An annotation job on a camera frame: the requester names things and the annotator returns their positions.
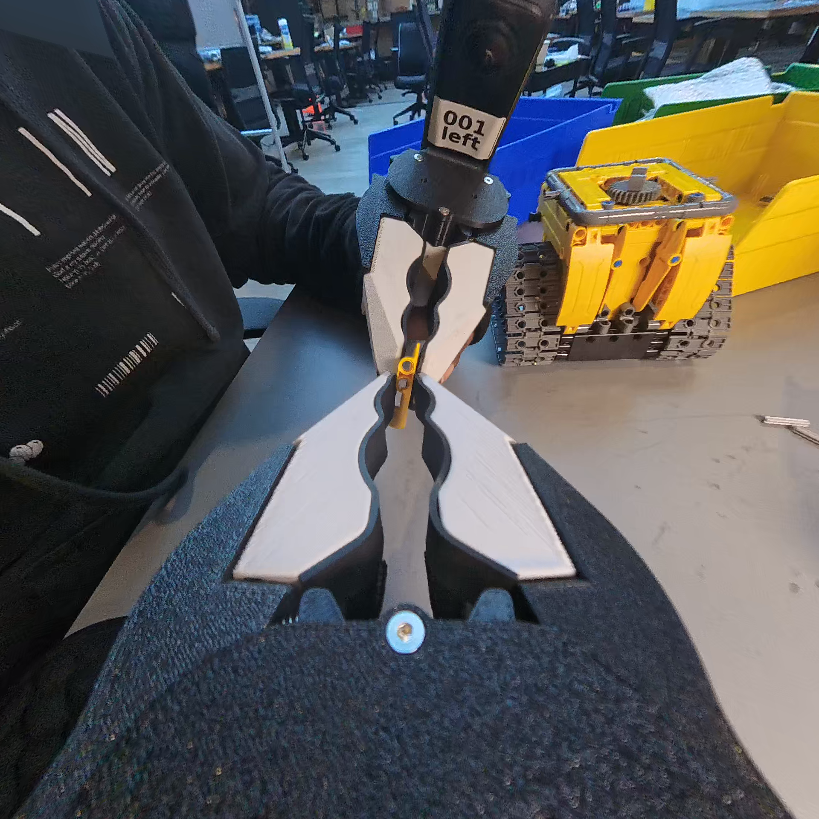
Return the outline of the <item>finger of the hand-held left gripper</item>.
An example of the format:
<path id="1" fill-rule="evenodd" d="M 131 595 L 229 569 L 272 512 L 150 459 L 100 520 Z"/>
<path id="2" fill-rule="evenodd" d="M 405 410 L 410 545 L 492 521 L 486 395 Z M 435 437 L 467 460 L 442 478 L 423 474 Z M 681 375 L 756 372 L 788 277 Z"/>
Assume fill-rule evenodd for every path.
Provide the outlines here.
<path id="1" fill-rule="evenodd" d="M 433 297 L 433 329 L 424 344 L 419 373 L 440 382 L 473 337 L 486 313 L 496 251 L 476 241 L 449 247 Z"/>
<path id="2" fill-rule="evenodd" d="M 363 299 L 377 374 L 394 373 L 404 350 L 404 313 L 410 303 L 410 266 L 422 255 L 421 238 L 377 243 L 372 265 L 363 277 Z"/>

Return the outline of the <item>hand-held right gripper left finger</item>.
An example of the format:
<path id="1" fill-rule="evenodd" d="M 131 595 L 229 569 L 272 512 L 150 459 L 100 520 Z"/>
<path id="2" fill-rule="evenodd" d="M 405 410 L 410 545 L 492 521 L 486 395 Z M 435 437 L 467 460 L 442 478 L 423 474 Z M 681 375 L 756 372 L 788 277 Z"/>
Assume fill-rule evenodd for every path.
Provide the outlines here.
<path id="1" fill-rule="evenodd" d="M 381 374 L 306 430 L 233 568 L 236 580 L 293 585 L 362 536 L 380 466 L 366 465 L 372 435 L 385 424 Z"/>

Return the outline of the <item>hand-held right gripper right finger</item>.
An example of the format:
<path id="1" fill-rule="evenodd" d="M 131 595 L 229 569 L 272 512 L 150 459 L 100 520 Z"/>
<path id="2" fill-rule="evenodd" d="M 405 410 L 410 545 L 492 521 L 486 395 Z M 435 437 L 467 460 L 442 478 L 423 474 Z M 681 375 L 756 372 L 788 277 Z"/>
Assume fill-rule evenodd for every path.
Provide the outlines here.
<path id="1" fill-rule="evenodd" d="M 445 535 L 517 581 L 575 578 L 577 571 L 514 450 L 515 440 L 424 376 L 429 423 L 444 445 L 436 492 Z"/>

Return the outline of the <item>yellow brick piece grey axle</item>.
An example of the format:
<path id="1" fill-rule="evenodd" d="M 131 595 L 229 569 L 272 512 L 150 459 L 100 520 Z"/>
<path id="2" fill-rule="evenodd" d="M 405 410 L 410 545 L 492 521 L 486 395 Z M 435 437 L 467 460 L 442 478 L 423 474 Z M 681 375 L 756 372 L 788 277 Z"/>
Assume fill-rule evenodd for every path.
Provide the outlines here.
<path id="1" fill-rule="evenodd" d="M 390 423 L 391 428 L 405 429 L 423 346 L 424 344 L 419 341 L 407 342 L 404 346 L 404 355 L 396 365 L 395 409 Z"/>

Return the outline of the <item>yellow tracked brick vehicle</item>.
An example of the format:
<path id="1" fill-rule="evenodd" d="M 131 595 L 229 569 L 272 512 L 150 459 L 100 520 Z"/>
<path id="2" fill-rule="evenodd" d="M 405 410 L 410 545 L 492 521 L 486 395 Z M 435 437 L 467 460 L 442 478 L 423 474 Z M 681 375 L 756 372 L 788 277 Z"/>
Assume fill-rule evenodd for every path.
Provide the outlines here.
<path id="1" fill-rule="evenodd" d="M 491 329 L 500 365 L 705 360 L 732 328 L 737 197 L 667 158 L 553 169 Z"/>

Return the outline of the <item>grey desk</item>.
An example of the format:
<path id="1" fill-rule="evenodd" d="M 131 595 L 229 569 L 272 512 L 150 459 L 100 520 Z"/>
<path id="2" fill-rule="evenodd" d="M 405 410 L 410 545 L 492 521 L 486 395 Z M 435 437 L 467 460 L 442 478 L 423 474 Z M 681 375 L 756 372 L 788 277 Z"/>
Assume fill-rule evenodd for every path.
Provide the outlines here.
<path id="1" fill-rule="evenodd" d="M 490 333 L 447 388 L 527 443 L 664 586 L 744 747 L 817 817 L 817 275 L 737 298 L 711 359 L 504 369 Z M 128 613 L 169 552 L 280 445 L 374 376 L 362 320 L 288 295 L 185 461 L 70 630 Z"/>

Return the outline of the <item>blue plastic bin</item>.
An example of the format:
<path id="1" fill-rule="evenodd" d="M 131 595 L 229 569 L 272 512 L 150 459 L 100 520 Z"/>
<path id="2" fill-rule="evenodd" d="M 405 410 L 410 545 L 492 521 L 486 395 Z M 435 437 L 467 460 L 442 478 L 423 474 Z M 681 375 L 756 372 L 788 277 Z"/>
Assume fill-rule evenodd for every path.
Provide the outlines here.
<path id="1" fill-rule="evenodd" d="M 619 100 L 604 97 L 523 97 L 490 168 L 510 194 L 508 214 L 527 221 L 549 171 L 574 167 L 586 135 L 607 128 Z"/>

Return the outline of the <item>green plastic bin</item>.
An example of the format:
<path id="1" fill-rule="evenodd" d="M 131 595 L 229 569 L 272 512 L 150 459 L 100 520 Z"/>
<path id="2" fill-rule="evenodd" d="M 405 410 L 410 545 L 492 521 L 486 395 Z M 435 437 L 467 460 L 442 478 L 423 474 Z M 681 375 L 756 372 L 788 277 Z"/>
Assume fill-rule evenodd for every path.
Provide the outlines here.
<path id="1" fill-rule="evenodd" d="M 625 125 L 642 119 L 659 118 L 678 113 L 687 113 L 692 110 L 700 110 L 702 108 L 719 106 L 755 97 L 772 97 L 773 101 L 778 103 L 782 102 L 784 98 L 793 91 L 817 92 L 817 64 L 793 63 L 787 69 L 778 73 L 772 72 L 767 67 L 765 67 L 765 69 L 774 81 L 777 83 L 788 84 L 792 87 L 792 89 L 787 93 L 778 93 L 775 95 L 737 97 L 711 102 L 679 103 L 663 106 L 657 110 L 650 110 L 650 100 L 643 93 L 644 89 L 655 85 L 673 84 L 682 80 L 698 78 L 708 73 L 708 71 L 702 74 L 663 76 L 658 78 L 618 81 L 616 83 L 607 84 L 604 88 L 602 96 L 604 98 L 617 99 L 620 101 L 613 123 L 615 125 Z"/>

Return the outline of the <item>black office chair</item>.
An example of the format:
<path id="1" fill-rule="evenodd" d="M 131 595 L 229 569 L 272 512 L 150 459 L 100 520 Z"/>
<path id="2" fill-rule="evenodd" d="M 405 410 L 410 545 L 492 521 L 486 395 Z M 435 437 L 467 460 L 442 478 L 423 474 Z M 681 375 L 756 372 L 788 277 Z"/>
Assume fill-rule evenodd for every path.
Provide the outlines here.
<path id="1" fill-rule="evenodd" d="M 341 150 L 341 146 L 328 133 L 331 124 L 321 102 L 322 93 L 316 93 L 311 85 L 302 83 L 293 83 L 287 97 L 281 100 L 290 144 L 297 146 L 304 161 L 309 159 L 307 149 L 314 141 L 323 141 L 336 152 Z"/>

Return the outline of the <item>white plastic bag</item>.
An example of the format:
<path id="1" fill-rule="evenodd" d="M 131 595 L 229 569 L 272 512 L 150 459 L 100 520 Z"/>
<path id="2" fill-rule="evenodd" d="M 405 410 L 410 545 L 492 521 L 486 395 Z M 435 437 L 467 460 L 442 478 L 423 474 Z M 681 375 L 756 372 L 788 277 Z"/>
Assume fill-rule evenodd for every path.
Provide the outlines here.
<path id="1" fill-rule="evenodd" d="M 694 79 L 644 89 L 650 110 L 679 103 L 711 102 L 737 97 L 788 93 L 792 87 L 777 83 L 756 57 L 742 57 Z"/>

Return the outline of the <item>yellow plastic bin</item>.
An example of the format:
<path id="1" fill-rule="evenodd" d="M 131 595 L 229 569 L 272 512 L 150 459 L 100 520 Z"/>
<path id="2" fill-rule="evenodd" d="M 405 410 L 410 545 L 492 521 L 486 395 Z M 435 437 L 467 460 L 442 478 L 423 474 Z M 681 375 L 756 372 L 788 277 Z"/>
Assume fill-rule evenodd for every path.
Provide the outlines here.
<path id="1" fill-rule="evenodd" d="M 739 201 L 734 294 L 818 270 L 818 94 L 772 97 L 587 134 L 579 166 L 664 157 Z"/>

